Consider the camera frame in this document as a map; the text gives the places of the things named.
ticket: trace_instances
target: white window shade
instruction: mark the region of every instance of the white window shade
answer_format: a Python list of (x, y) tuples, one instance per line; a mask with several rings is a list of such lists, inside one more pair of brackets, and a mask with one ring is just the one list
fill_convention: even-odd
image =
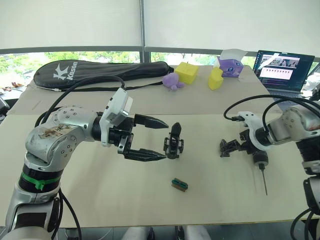
[(141, 46), (139, 0), (1, 0), (0, 49)]
[(145, 46), (320, 56), (319, 0), (144, 0)]

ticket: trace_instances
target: cable connector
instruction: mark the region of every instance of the cable connector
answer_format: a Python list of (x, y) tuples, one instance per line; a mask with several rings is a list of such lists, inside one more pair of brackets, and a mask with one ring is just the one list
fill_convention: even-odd
[(245, 119), (242, 116), (233, 116), (231, 121), (243, 122)]

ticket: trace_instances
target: purple plush toy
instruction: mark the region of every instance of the purple plush toy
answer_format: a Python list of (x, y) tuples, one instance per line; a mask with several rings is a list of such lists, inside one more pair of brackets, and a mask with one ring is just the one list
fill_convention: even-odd
[(179, 81), (179, 75), (176, 73), (169, 73), (168, 75), (165, 75), (162, 79), (163, 85), (165, 85), (167, 88), (175, 91), (177, 88), (183, 88), (185, 84), (183, 82)]

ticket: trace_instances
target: green tape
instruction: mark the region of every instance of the green tape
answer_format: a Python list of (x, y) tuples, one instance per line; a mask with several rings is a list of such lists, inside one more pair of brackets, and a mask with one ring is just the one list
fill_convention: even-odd
[(37, 190), (43, 190), (45, 185), (53, 184), (53, 183), (58, 182), (60, 180), (60, 177), (48, 179), (48, 180), (37, 180), (37, 179), (34, 179), (34, 178), (26, 175), (24, 172), (21, 173), (21, 177), (24, 178), (29, 183), (34, 184), (35, 188)]

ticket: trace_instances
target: black cable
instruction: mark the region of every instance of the black cable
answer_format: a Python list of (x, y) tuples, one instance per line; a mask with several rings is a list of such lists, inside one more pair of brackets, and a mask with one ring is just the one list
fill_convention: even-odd
[[(53, 110), (52, 110), (52, 112), (55, 112), (55, 111), (57, 111), (58, 109), (60, 109), (61, 108), (61, 106), (57, 106), (57, 107), (55, 107)], [(41, 120), (44, 118), (44, 116), (46, 115), (46, 111), (44, 112), (44, 113), (42, 113), (39, 117), (38, 117), (38, 119), (36, 120), (36, 122), (35, 122), (35, 124), (34, 124), (34, 127), (38, 127), (39, 125), (40, 125), (40, 122), (41, 122)]]
[(305, 214), (307, 214), (308, 212), (310, 212), (311, 209), (308, 208), (306, 210), (304, 210), (302, 213), (300, 213), (292, 222), (291, 224), (291, 227), (290, 227), (290, 235), (291, 235), (291, 238), (293, 240), (297, 240), (296, 237), (295, 237), (295, 228), (296, 228), (296, 224), (297, 222), (300, 220), (300, 218), (302, 218)]
[(311, 211), (304, 223), (304, 240), (309, 240), (309, 224), (314, 213)]
[(80, 224), (79, 224), (77, 215), (76, 215), (74, 209), (72, 208), (70, 202), (66, 198), (66, 196), (63, 193), (61, 193), (61, 194), (62, 194), (62, 198), (63, 198), (65, 204), (68, 206), (68, 208), (69, 208), (69, 210), (70, 210), (70, 212), (71, 212), (71, 214), (73, 216), (73, 219), (74, 219), (74, 222), (75, 222), (75, 225), (76, 225), (76, 229), (78, 231), (78, 238), (79, 238), (78, 240), (82, 240), (82, 233), (81, 233), (81, 228), (80, 228)]
[(55, 229), (54, 229), (54, 231), (52, 233), (52, 236), (51, 236), (52, 240), (54, 240), (55, 237), (56, 237), (56, 234), (57, 234), (57, 232), (59, 230), (60, 223), (61, 223), (61, 220), (62, 220), (62, 215), (63, 215), (63, 212), (64, 212), (64, 199), (63, 199), (63, 196), (62, 196), (61, 188), (59, 189), (58, 194), (59, 194), (59, 202), (60, 202), (59, 217), (58, 217), (58, 222), (56, 223)]
[[(108, 79), (117, 80), (117, 81), (119, 81), (121, 83), (121, 88), (123, 88), (123, 89), (125, 88), (125, 81), (121, 77), (114, 76), (114, 75), (106, 75), (106, 76), (104, 76), (104, 78), (106, 80), (108, 80)], [(47, 121), (47, 119), (49, 118), (50, 114), (54, 111), (54, 108), (58, 105), (58, 103), (60, 103), (60, 101), (62, 99), (64, 99), (65, 96), (67, 96), (75, 88), (77, 88), (79, 86), (82, 86), (82, 85), (85, 85), (87, 82), (90, 82), (90, 81), (92, 81), (91, 78), (84, 79), (84, 80), (79, 81), (76, 84), (72, 85), (71, 87), (69, 87), (68, 90), (65, 91), (60, 97), (58, 97), (58, 99), (55, 100), (55, 102), (51, 105), (49, 110), (45, 113), (41, 123), (44, 124)]]
[[(235, 102), (234, 104), (232, 104), (231, 106), (229, 106), (223, 113), (223, 117), (225, 119), (228, 119), (228, 120), (231, 120), (231, 121), (238, 121), (239, 120), (239, 117), (238, 116), (233, 116), (233, 117), (228, 117), (227, 116), (227, 113), (230, 109), (234, 108), (235, 106), (241, 104), (241, 103), (244, 103), (244, 102), (247, 102), (247, 101), (250, 101), (250, 100), (253, 100), (253, 99), (262, 99), (262, 98), (278, 98), (278, 99), (282, 99), (282, 100), (286, 100), (286, 101), (292, 101), (298, 105), (301, 105), (303, 107), (305, 107), (306, 109), (308, 109), (309, 111), (311, 111), (312, 113), (314, 113), (316, 116), (318, 116), (320, 118), (320, 112), (315, 110), (313, 107), (311, 107), (310, 105), (313, 105), (314, 107), (318, 108), (320, 110), (320, 106), (318, 104), (316, 104), (315, 102), (312, 102), (308, 99), (305, 99), (305, 98), (291, 98), (291, 97), (287, 97), (287, 96), (278, 96), (278, 95), (257, 95), (257, 96), (251, 96), (251, 97), (247, 97), (247, 98), (244, 98), (240, 101), (237, 101)], [(266, 124), (266, 120), (262, 119), (262, 123), (263, 123), (263, 126), (266, 130), (266, 132), (268, 132), (268, 128), (267, 128), (267, 124)]]

